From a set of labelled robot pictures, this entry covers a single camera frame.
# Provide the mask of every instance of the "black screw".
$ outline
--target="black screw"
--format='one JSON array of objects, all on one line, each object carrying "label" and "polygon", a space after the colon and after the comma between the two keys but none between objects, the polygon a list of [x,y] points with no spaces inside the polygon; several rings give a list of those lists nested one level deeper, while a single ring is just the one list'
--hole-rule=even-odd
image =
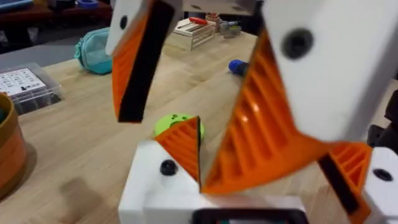
[{"label": "black screw", "polygon": [[196,5],[191,5],[191,7],[192,7],[192,8],[194,8],[194,9],[201,10],[201,7],[199,7],[199,6],[196,6]]},{"label": "black screw", "polygon": [[287,58],[297,60],[306,55],[312,45],[312,33],[307,29],[299,28],[285,36],[282,43],[282,51]]},{"label": "black screw", "polygon": [[127,25],[127,16],[122,16],[122,18],[120,19],[120,28],[124,29],[126,28]]},{"label": "black screw", "polygon": [[174,175],[177,173],[177,165],[171,159],[166,159],[160,165],[160,173],[163,175]]},{"label": "black screw", "polygon": [[385,169],[374,169],[373,174],[376,177],[378,177],[379,179],[384,180],[384,181],[392,181],[393,180],[391,174],[388,171],[386,171]]}]

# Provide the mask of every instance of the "blue object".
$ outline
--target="blue object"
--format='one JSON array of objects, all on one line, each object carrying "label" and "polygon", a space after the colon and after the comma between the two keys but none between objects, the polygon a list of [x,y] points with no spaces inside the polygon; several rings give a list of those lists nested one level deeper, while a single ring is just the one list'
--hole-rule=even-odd
[{"label": "blue object", "polygon": [[33,5],[33,0],[0,0],[0,12]]},{"label": "blue object", "polygon": [[88,32],[76,44],[75,58],[80,65],[95,74],[105,75],[112,72],[112,58],[105,54],[105,45],[109,27]]},{"label": "blue object", "polygon": [[84,9],[94,9],[98,6],[97,0],[77,0],[77,5]]},{"label": "blue object", "polygon": [[228,68],[232,73],[243,77],[248,65],[246,62],[236,59],[229,62]]}]

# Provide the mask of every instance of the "white label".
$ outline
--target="white label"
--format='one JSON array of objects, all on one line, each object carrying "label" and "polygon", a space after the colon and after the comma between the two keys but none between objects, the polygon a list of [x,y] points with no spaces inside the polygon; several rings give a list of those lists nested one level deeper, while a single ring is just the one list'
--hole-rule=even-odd
[{"label": "white label", "polygon": [[28,68],[0,73],[0,92],[5,92],[9,96],[45,86]]}]

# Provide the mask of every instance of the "clear plastic container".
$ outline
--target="clear plastic container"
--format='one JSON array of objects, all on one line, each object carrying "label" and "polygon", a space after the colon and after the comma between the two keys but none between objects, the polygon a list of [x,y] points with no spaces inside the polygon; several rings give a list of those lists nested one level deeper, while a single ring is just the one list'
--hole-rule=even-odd
[{"label": "clear plastic container", "polygon": [[36,63],[0,70],[0,91],[11,97],[19,115],[63,100],[61,85]]}]

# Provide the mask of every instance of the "blue marker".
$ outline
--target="blue marker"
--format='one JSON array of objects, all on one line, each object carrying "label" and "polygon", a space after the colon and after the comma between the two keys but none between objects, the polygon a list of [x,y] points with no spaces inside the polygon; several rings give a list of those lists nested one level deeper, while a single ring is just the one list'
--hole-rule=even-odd
[{"label": "blue marker", "polygon": [[244,77],[248,66],[249,64],[247,62],[243,62],[241,60],[232,60],[230,61],[228,68],[232,73],[239,75],[240,77]]}]

